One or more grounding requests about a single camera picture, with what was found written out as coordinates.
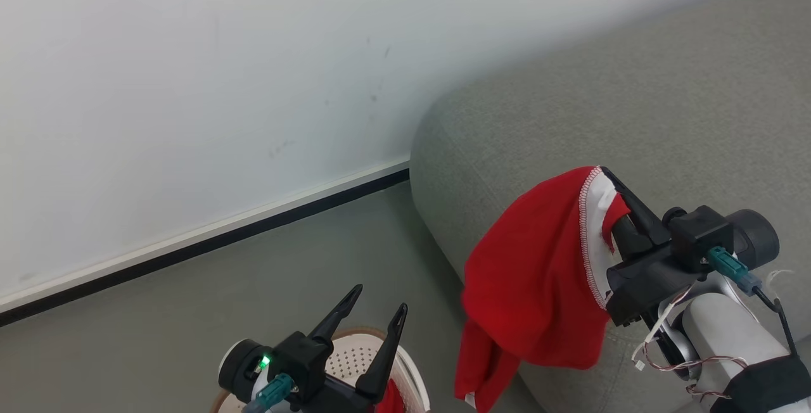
laundry basket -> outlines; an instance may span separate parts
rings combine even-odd
[[[372,327],[356,327],[339,331],[333,336],[335,350],[327,359],[326,372],[344,383],[354,386],[357,378],[369,367],[371,359],[383,344],[385,334]],[[397,347],[397,358],[392,366],[391,379],[397,385],[405,405],[405,413],[429,413],[431,405],[428,401],[428,391],[419,370],[411,356]],[[215,399],[211,413],[241,413],[245,407],[243,402],[225,390]],[[282,413],[286,409],[274,408],[274,412]]]

perforated basket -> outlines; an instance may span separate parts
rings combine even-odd
[[[327,373],[354,386],[357,378],[366,373],[371,359],[374,359],[383,344],[384,337],[385,334],[370,327],[357,327],[336,333],[333,338],[335,350],[327,359]],[[427,413],[431,410],[423,378],[402,346],[397,347],[391,379],[394,379],[403,398],[405,413]]]

cable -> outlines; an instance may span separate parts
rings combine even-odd
[[[788,319],[786,318],[786,313],[783,312],[782,303],[778,298],[774,299],[774,302],[769,300],[769,297],[765,295],[765,293],[760,289],[758,286],[755,286],[752,291],[765,304],[771,311],[777,313],[778,317],[780,317],[780,324],[782,324],[782,331],[786,335],[786,341],[788,343],[788,352],[791,353],[792,356],[797,356],[797,346],[794,344],[794,338],[791,337],[791,330],[788,329]]]
[[[696,390],[696,383],[693,383],[693,384],[690,384],[689,386],[684,387],[684,390],[686,390],[688,393],[690,393],[690,395],[701,396],[701,398],[698,399],[699,402],[704,400],[705,396],[716,396],[717,398],[726,398],[726,399],[732,398],[732,397],[730,397],[728,395],[725,395],[725,393],[721,393],[721,392],[718,392],[718,391],[697,391]]]
[[[646,346],[648,343],[651,343],[654,340],[654,336],[656,335],[658,330],[660,330],[661,325],[667,319],[667,316],[670,315],[670,312],[673,311],[673,307],[675,307],[675,304],[678,304],[681,300],[683,300],[683,298],[685,298],[687,296],[687,293],[690,292],[690,289],[693,288],[694,284],[695,283],[690,284],[689,288],[687,288],[680,295],[677,295],[675,298],[673,298],[672,301],[670,301],[669,304],[667,304],[666,309],[664,309],[664,312],[661,313],[661,317],[658,318],[658,320],[654,323],[654,326],[651,326],[651,332],[649,332],[648,335],[645,336],[645,340],[643,340],[642,343],[640,343],[637,346],[637,348],[634,350],[634,352],[632,353],[631,361],[634,362],[634,363],[637,363],[637,369],[638,370],[642,370],[643,367],[645,367],[645,364],[641,363],[641,361],[637,360],[637,353],[639,353],[639,350],[641,350],[644,346]]]
[[[746,363],[746,359],[739,358],[739,357],[732,357],[732,356],[710,356],[706,359],[701,359],[699,361],[687,361],[681,364],[674,364],[668,366],[660,366],[657,363],[651,360],[651,356],[648,355],[648,344],[643,344],[642,346],[642,353],[645,355],[645,359],[647,359],[648,364],[651,364],[651,367],[654,369],[659,370],[660,372],[673,372],[674,370],[679,369],[687,369],[688,367],[695,367],[697,365],[706,364],[706,363],[715,363],[721,361],[732,361],[735,364],[741,366],[742,369],[746,369],[748,364]]]
[[[770,291],[774,295],[774,297],[780,298],[780,296],[777,295],[777,290],[772,288],[771,283],[774,281],[774,278],[776,278],[779,274],[782,274],[783,272],[785,272],[786,274],[794,274],[794,271],[789,269],[778,269],[769,272],[769,275],[766,275],[765,280],[763,281],[763,291],[764,292]]]

red towel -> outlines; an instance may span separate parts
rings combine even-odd
[[[374,408],[374,413],[405,413],[406,405],[403,404],[402,395],[397,385],[394,384],[394,379],[389,379],[386,384],[386,393],[383,395],[383,400]]]
[[[611,228],[629,213],[599,167],[539,183],[484,235],[464,266],[455,395],[492,408],[522,360],[588,369],[603,346]]]

